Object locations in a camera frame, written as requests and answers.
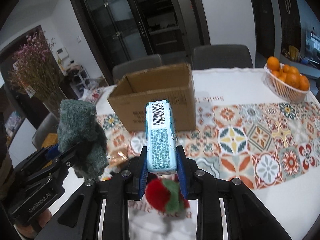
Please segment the cardboard box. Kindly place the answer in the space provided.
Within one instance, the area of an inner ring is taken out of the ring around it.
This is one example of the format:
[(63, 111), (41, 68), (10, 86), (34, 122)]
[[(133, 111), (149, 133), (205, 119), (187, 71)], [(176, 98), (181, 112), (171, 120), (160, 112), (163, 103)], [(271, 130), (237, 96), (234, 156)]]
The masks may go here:
[(107, 100), (129, 132), (145, 131), (145, 107), (159, 100), (169, 101), (176, 131), (196, 129), (195, 89), (188, 63), (126, 74)]

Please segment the grey chair right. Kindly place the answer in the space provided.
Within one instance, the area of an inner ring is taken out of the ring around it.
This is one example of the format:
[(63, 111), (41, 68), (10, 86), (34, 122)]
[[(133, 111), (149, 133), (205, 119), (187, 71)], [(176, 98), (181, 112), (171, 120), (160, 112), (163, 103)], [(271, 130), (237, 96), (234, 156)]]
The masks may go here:
[(242, 44), (205, 45), (194, 48), (193, 70), (210, 68), (253, 68), (249, 49)]

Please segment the green scouring pad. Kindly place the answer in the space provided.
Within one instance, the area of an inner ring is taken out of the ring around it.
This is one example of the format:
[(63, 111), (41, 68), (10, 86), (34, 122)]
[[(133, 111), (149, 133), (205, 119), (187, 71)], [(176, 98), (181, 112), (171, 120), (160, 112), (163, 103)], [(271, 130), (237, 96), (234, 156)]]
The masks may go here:
[(75, 154), (78, 159), (74, 165), (77, 177), (99, 180), (108, 160), (106, 135), (97, 121), (96, 106), (81, 100), (62, 100), (57, 138), (61, 153), (75, 145), (80, 146)]

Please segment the orange fruits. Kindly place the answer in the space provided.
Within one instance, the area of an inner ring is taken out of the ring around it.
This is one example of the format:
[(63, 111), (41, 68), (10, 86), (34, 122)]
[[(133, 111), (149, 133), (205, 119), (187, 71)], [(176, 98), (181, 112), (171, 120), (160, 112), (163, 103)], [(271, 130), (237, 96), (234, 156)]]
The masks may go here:
[(273, 77), (288, 86), (301, 91), (308, 91), (310, 89), (308, 78), (305, 75), (300, 74), (296, 67), (288, 64), (282, 66), (279, 60), (274, 56), (267, 59), (266, 66)]

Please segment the dried pink flower bouquet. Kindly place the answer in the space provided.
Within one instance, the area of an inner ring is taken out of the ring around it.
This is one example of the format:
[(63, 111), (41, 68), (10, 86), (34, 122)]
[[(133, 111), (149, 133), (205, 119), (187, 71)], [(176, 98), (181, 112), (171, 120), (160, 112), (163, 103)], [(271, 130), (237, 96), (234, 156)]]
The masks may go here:
[(26, 36), (27, 41), (14, 52), (14, 68), (9, 72), (9, 82), (21, 93), (32, 93), (46, 101), (60, 84), (61, 71), (52, 54), (53, 40), (44, 31), (36, 30)]

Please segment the glass vase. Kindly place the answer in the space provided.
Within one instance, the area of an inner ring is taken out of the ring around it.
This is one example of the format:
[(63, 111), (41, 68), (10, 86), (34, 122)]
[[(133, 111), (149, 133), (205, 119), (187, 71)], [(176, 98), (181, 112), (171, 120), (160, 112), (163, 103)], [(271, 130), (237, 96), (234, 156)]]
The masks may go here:
[(52, 113), (57, 119), (60, 118), (60, 105), (61, 101), (67, 99), (60, 87), (57, 87), (50, 96), (43, 102), (45, 107), (50, 113)]

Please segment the white fruit basket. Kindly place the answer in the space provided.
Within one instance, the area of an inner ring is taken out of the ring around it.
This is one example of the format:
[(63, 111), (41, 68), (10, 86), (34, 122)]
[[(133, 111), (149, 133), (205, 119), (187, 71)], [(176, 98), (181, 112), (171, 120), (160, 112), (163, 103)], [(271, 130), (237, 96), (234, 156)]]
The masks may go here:
[(267, 64), (264, 65), (265, 70), (265, 81), (264, 83), (267, 87), (274, 92), (281, 99), (292, 102), (292, 103), (300, 103), (303, 102), (306, 98), (306, 95), (310, 92), (309, 90), (299, 90), (293, 88), (286, 84), (284, 81), (281, 81), (277, 77), (275, 77), (272, 72), (267, 67)]

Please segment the grey chair left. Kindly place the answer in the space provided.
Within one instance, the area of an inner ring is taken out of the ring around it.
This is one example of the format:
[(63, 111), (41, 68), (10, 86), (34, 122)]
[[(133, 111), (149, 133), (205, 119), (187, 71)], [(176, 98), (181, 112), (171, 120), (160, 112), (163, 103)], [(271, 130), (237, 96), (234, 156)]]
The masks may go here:
[(153, 54), (146, 57), (141, 57), (135, 60), (127, 61), (116, 65), (113, 68), (113, 81), (116, 84), (126, 74), (146, 70), (149, 68), (156, 68), (162, 65), (162, 57), (159, 54)]

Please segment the golden snack packet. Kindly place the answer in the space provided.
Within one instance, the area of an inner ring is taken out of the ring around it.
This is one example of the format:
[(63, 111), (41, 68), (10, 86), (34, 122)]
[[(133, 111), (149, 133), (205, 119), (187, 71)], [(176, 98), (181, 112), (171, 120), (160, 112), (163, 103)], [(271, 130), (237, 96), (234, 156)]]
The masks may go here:
[(107, 155), (109, 167), (116, 167), (128, 161), (127, 149), (119, 148)]

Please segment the patterned table runner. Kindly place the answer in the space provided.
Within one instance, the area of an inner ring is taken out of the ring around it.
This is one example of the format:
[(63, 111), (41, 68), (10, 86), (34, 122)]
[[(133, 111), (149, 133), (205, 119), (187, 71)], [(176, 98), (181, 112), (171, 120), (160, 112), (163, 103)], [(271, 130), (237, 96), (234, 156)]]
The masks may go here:
[(216, 178), (263, 189), (319, 167), (319, 105), (259, 103), (196, 105), (195, 129), (168, 133)]

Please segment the grey chair at side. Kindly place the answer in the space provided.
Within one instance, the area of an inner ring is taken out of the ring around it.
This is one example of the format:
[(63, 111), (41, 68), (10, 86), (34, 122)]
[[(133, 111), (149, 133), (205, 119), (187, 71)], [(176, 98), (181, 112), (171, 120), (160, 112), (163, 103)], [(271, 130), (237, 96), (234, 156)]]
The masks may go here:
[(42, 143), (49, 133), (56, 133), (58, 128), (58, 119), (52, 113), (49, 113), (41, 122), (31, 140), (37, 150), (42, 148)]

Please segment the black glass door cabinet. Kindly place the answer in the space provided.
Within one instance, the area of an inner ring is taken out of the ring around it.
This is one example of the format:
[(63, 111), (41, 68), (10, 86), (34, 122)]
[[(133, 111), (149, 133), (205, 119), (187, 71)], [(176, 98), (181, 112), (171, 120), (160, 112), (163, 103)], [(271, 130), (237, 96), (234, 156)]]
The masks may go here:
[(153, 54), (190, 62), (210, 37), (201, 0), (70, 0), (89, 48), (109, 84), (114, 68)]

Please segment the red green plush flower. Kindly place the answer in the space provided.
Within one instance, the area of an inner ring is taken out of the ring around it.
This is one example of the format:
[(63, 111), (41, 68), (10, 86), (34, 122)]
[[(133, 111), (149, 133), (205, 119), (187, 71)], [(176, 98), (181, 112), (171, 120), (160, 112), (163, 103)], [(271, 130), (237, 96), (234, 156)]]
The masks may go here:
[(157, 211), (174, 215), (190, 207), (184, 199), (178, 181), (166, 178), (151, 180), (145, 189), (145, 198)]

